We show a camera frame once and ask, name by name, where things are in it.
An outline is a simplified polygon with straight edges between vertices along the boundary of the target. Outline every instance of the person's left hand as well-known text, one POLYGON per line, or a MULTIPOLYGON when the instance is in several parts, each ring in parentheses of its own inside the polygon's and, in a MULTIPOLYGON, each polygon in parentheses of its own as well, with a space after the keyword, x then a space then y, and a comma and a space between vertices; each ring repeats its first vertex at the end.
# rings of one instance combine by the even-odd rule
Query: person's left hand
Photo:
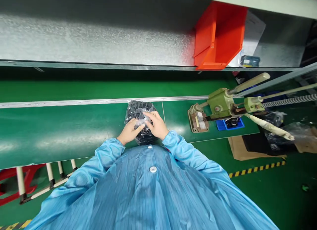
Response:
POLYGON ((122 130, 121 134, 117 137, 117 139, 125 146, 128 142, 133 141, 136 136, 144 129, 145 125, 140 125, 136 130, 134 130, 134 126, 138 120, 136 118, 131 119, 122 130))

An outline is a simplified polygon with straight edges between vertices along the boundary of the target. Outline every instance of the person's right hand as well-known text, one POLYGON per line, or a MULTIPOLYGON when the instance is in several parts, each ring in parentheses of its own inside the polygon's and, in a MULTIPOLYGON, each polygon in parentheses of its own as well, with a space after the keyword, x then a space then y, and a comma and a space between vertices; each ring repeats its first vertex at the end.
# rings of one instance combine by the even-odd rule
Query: person's right hand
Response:
POLYGON ((153 125, 148 121, 145 122, 146 125, 151 130, 152 134, 160 138, 161 140, 164 140, 164 138, 166 137, 169 131, 164 123, 164 120, 160 117, 158 112, 157 111, 153 111, 150 113, 143 112, 143 114, 145 116, 148 116, 153 122, 153 125))

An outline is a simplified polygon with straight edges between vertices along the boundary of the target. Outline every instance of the coat sleeve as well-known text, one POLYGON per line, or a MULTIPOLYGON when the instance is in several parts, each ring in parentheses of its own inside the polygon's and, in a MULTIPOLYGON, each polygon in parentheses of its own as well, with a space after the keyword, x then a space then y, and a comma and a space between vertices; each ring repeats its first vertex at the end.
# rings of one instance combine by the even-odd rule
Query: coat sleeve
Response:
POLYGON ((58 216, 91 188, 121 156, 125 147, 116 138, 106 140, 95 156, 85 162, 68 179, 64 186, 55 189, 43 201, 41 211, 26 229, 41 229, 53 222, 58 216))
POLYGON ((231 213, 232 221, 236 226, 241 228, 247 226, 247 229, 278 229, 272 220, 230 180, 228 173, 218 163, 209 160, 182 136, 170 131, 162 143, 175 159, 205 176, 210 189, 219 196, 231 213))
POLYGON ((162 143, 176 160, 184 162, 198 171, 227 175, 218 163, 209 160, 175 131, 170 131, 162 143))

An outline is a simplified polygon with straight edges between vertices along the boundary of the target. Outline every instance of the green machine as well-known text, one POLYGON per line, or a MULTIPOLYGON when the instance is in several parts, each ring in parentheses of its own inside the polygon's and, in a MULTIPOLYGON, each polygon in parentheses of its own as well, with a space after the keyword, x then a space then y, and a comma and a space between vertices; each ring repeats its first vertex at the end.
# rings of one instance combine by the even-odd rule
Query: green machine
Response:
POLYGON ((192 132, 193 133, 207 132, 209 130, 209 121, 229 119, 232 117, 241 117, 243 115, 247 116, 252 121, 259 124, 265 129, 268 129, 268 126, 270 126, 270 131, 275 132, 279 128, 255 116, 249 115, 248 113, 265 111, 266 107, 317 100, 317 95, 309 95, 309 96, 285 99, 285 100, 281 100, 280 102, 276 101, 276 102, 262 103, 264 99, 267 99, 267 98, 272 98, 272 97, 281 96, 281 95, 292 93, 292 92, 297 92, 300 90, 317 87, 317 84, 312 84, 312 85, 303 86, 300 88, 280 92, 280 93, 265 96, 265 97, 261 97, 261 96, 246 97, 243 103, 236 104, 234 102, 233 100, 234 94, 237 94, 269 78, 270 78, 270 75, 268 73, 262 73, 238 85, 237 87, 231 90, 227 88, 220 88, 214 91, 213 93, 211 93, 208 96, 208 99, 206 102, 202 104, 192 105, 190 109, 188 110, 188 117, 190 120, 192 132), (210 116, 206 116, 203 110, 203 108, 206 106, 209 106, 211 109, 212 114, 210 116))

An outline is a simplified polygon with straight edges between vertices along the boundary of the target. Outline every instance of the hand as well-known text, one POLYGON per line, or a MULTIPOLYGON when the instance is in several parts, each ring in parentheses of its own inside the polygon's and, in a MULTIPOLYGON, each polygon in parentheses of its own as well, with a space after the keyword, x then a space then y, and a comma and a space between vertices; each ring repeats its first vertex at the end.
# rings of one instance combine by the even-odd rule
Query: hand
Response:
POLYGON ((128 142, 133 141, 136 136, 144 129, 145 125, 140 125, 136 130, 134 130, 134 126, 138 120, 133 118, 131 119, 122 130, 121 134, 117 137, 117 139, 125 146, 128 142))
POLYGON ((168 134, 169 131, 168 131, 163 119, 158 114, 158 112, 157 111, 153 111, 150 113, 143 112, 143 114, 145 116, 148 116, 153 122, 153 125, 148 121, 145 122, 146 125, 151 130, 152 134, 154 136, 160 138, 161 140, 164 140, 164 138, 166 137, 166 135, 168 134))

